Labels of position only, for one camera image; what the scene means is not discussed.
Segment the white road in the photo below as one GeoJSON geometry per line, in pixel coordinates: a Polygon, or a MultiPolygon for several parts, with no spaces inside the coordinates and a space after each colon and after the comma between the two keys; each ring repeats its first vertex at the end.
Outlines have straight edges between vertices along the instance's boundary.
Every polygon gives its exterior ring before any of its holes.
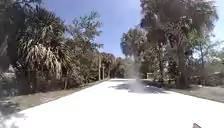
{"type": "Polygon", "coordinates": [[[0,128],[224,128],[224,104],[107,81],[1,120],[0,128]]]}

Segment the sky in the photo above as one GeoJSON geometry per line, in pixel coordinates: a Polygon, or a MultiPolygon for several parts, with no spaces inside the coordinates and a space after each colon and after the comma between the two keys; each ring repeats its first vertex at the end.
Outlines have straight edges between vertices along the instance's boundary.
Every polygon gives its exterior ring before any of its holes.
{"type": "MultiPolygon", "coordinates": [[[[56,13],[66,24],[74,18],[88,15],[91,11],[100,14],[102,34],[96,42],[104,44],[102,51],[122,57],[120,38],[122,33],[138,25],[141,20],[140,0],[43,0],[48,10],[56,13]]],[[[214,29],[213,41],[224,40],[224,0],[216,0],[219,20],[214,29]]]]}

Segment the tree trunk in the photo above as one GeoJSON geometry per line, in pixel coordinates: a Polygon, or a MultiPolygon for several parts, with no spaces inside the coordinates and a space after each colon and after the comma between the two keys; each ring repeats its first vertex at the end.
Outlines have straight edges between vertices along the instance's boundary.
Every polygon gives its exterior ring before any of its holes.
{"type": "Polygon", "coordinates": [[[105,67],[103,66],[103,74],[102,74],[102,75],[103,75],[103,80],[104,80],[104,68],[105,68],[105,67]]]}
{"type": "Polygon", "coordinates": [[[98,80],[101,80],[101,71],[100,71],[100,68],[101,68],[101,58],[100,58],[100,55],[99,55],[99,67],[98,67],[98,80]]]}
{"type": "Polygon", "coordinates": [[[110,78],[110,65],[108,67],[108,78],[110,78]]]}
{"type": "Polygon", "coordinates": [[[67,89],[67,86],[68,86],[68,78],[65,78],[65,84],[64,84],[64,90],[66,90],[67,89]]]}
{"type": "Polygon", "coordinates": [[[160,77],[159,81],[163,82],[164,80],[164,68],[163,68],[163,57],[162,57],[162,45],[159,44],[159,49],[158,49],[158,59],[159,59],[159,71],[160,71],[160,77]]]}
{"type": "Polygon", "coordinates": [[[200,52],[201,52],[201,76],[202,76],[202,85],[206,84],[206,79],[205,79],[205,62],[204,62],[204,53],[203,53],[203,48],[202,45],[200,44],[200,52]]]}
{"type": "Polygon", "coordinates": [[[188,88],[189,82],[188,82],[188,75],[186,70],[186,63],[185,63],[185,57],[184,57],[184,50],[178,50],[177,53],[178,57],[178,69],[179,69],[179,75],[177,77],[176,86],[177,88],[188,88]]]}

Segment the roadside grass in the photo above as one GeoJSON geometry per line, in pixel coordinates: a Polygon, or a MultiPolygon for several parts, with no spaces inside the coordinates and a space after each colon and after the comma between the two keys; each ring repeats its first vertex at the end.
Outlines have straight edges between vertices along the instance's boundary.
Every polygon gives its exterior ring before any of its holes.
{"type": "Polygon", "coordinates": [[[167,91],[173,91],[188,96],[194,96],[202,99],[224,103],[224,86],[210,87],[210,86],[191,85],[190,88],[187,89],[177,89],[175,87],[174,81],[172,81],[171,83],[168,83],[168,81],[164,81],[163,85],[161,86],[158,85],[161,84],[158,83],[151,86],[161,87],[167,91]]]}
{"type": "Polygon", "coordinates": [[[190,89],[170,89],[170,91],[224,103],[224,88],[219,86],[218,87],[199,87],[199,88],[190,88],[190,89]]]}
{"type": "Polygon", "coordinates": [[[18,111],[25,110],[27,108],[31,108],[31,107],[41,105],[53,100],[57,100],[61,97],[92,87],[96,84],[102,83],[107,80],[109,79],[96,81],[93,83],[88,83],[78,88],[73,88],[69,90],[59,90],[59,91],[52,91],[52,92],[46,92],[46,93],[35,93],[30,95],[1,98],[0,99],[0,116],[9,115],[18,111]]]}

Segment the utility pole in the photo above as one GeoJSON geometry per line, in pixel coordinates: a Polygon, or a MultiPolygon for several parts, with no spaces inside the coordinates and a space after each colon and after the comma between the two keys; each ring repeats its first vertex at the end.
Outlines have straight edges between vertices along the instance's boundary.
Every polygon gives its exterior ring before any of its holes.
{"type": "Polygon", "coordinates": [[[101,80],[101,76],[100,76],[100,68],[101,68],[101,57],[100,57],[100,54],[99,54],[99,67],[98,67],[98,76],[99,76],[99,80],[101,80]]]}

